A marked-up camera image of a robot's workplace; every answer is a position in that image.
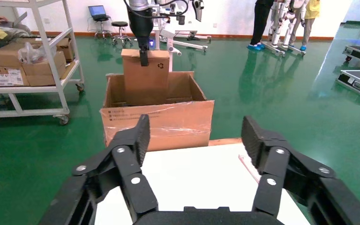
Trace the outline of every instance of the white metal shelf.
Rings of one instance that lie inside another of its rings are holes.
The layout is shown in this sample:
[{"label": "white metal shelf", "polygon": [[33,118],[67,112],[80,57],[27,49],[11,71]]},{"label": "white metal shelf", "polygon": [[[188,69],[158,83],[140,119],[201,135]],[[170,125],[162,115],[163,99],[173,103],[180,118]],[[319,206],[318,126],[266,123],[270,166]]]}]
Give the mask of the white metal shelf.
[{"label": "white metal shelf", "polygon": [[[71,79],[72,75],[80,65],[78,59],[74,60],[75,65],[69,71],[66,78],[60,80],[61,86],[64,88],[67,83],[81,83],[80,79]],[[20,93],[44,93],[44,92],[57,92],[56,86],[44,86],[44,87],[0,87],[0,94],[20,94]]]},{"label": "white metal shelf", "polygon": [[[42,17],[39,12],[39,7],[61,1],[63,3],[64,11],[67,18],[68,28],[55,37],[53,40],[49,41],[46,35],[45,28],[43,26]],[[61,119],[61,124],[66,124],[68,122],[69,108],[67,105],[66,98],[64,96],[64,87],[67,83],[75,83],[78,86],[78,90],[82,91],[84,83],[83,71],[81,62],[79,60],[79,52],[76,46],[74,29],[72,27],[71,17],[69,14],[67,0],[0,0],[0,6],[6,7],[20,7],[20,8],[31,8],[34,14],[35,22],[38,26],[39,34],[42,39],[42,44],[46,52],[47,60],[49,61],[50,68],[53,73],[53,79],[55,86],[46,86],[46,87],[0,87],[0,94],[8,94],[10,100],[13,103],[15,110],[0,111],[0,117],[19,117],[19,116],[42,116],[42,115],[52,115],[53,117],[58,117]],[[60,80],[59,73],[57,71],[56,65],[53,59],[53,53],[51,48],[56,46],[60,40],[62,40],[67,35],[71,36],[72,49],[75,53],[75,65],[71,68],[66,78]],[[72,79],[74,72],[79,69],[80,79]],[[45,93],[45,92],[56,92],[60,97],[60,102],[62,108],[58,109],[33,109],[33,110],[23,110],[15,96],[19,93]]]}]

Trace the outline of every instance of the black pants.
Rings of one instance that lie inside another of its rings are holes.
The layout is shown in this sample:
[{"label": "black pants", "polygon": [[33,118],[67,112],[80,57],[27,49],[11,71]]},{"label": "black pants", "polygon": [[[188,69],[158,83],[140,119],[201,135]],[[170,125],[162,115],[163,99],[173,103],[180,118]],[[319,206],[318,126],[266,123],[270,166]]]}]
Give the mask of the black pants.
[{"label": "black pants", "polygon": [[253,28],[253,37],[251,45],[256,45],[262,40],[264,30],[266,29],[270,7],[263,4],[255,5],[255,26]]}]

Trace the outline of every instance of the black cable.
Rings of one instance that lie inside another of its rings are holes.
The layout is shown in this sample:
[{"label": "black cable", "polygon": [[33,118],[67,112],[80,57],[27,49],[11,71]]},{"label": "black cable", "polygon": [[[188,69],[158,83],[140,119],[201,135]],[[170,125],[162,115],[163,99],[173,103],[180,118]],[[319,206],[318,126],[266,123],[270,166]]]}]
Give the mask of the black cable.
[{"label": "black cable", "polygon": [[126,0],[123,0],[123,2],[125,3],[126,7],[127,7],[132,13],[134,13],[135,15],[137,15],[137,16],[139,16],[139,17],[147,18],[147,19],[162,19],[162,18],[168,18],[168,17],[170,17],[170,16],[176,17],[176,16],[179,16],[179,15],[185,14],[185,13],[187,12],[187,10],[188,10],[188,3],[186,2],[186,0],[172,0],[172,1],[170,1],[169,3],[163,4],[163,5],[160,5],[160,6],[166,6],[166,5],[171,4],[171,3],[175,2],[175,1],[183,1],[183,2],[185,2],[185,4],[186,4],[186,9],[184,10],[184,12],[182,12],[182,13],[180,13],[180,14],[178,14],[178,15],[171,15],[171,14],[163,13],[162,15],[164,15],[164,16],[145,16],[145,15],[140,15],[140,14],[138,14],[137,12],[135,12],[135,11],[129,6],[128,2],[126,2]]}]

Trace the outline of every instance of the laptop screen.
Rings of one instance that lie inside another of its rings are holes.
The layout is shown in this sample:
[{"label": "laptop screen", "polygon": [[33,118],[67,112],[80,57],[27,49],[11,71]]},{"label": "laptop screen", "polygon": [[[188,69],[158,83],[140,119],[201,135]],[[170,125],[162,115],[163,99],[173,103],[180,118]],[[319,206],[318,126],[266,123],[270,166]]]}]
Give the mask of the laptop screen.
[{"label": "laptop screen", "polygon": [[104,6],[89,6],[91,16],[105,15]]}]

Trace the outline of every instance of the black robotic arm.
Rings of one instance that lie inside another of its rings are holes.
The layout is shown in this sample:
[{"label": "black robotic arm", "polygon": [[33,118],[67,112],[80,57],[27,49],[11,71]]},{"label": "black robotic arm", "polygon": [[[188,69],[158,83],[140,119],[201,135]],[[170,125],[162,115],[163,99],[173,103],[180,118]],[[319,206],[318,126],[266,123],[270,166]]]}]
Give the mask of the black robotic arm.
[{"label": "black robotic arm", "polygon": [[[137,38],[140,48],[140,63],[142,67],[148,66],[147,51],[150,49],[150,34],[154,28],[152,19],[169,18],[171,16],[180,16],[188,11],[187,0],[172,0],[170,2],[159,4],[159,6],[170,5],[176,1],[183,1],[186,4],[186,9],[176,15],[160,13],[159,16],[152,15],[151,5],[148,0],[123,0],[127,7],[127,15],[129,17],[130,29]],[[191,0],[195,11],[195,17],[201,21],[202,9],[204,8],[203,0]]]},{"label": "black robotic arm", "polygon": [[276,219],[283,188],[308,207],[316,225],[360,225],[360,202],[331,168],[297,152],[250,117],[244,118],[241,136],[262,175],[252,212],[228,207],[158,211],[140,168],[150,140],[149,117],[142,115],[136,127],[117,132],[107,148],[73,169],[39,224],[94,224],[97,204],[120,187],[134,225],[283,225]]}]

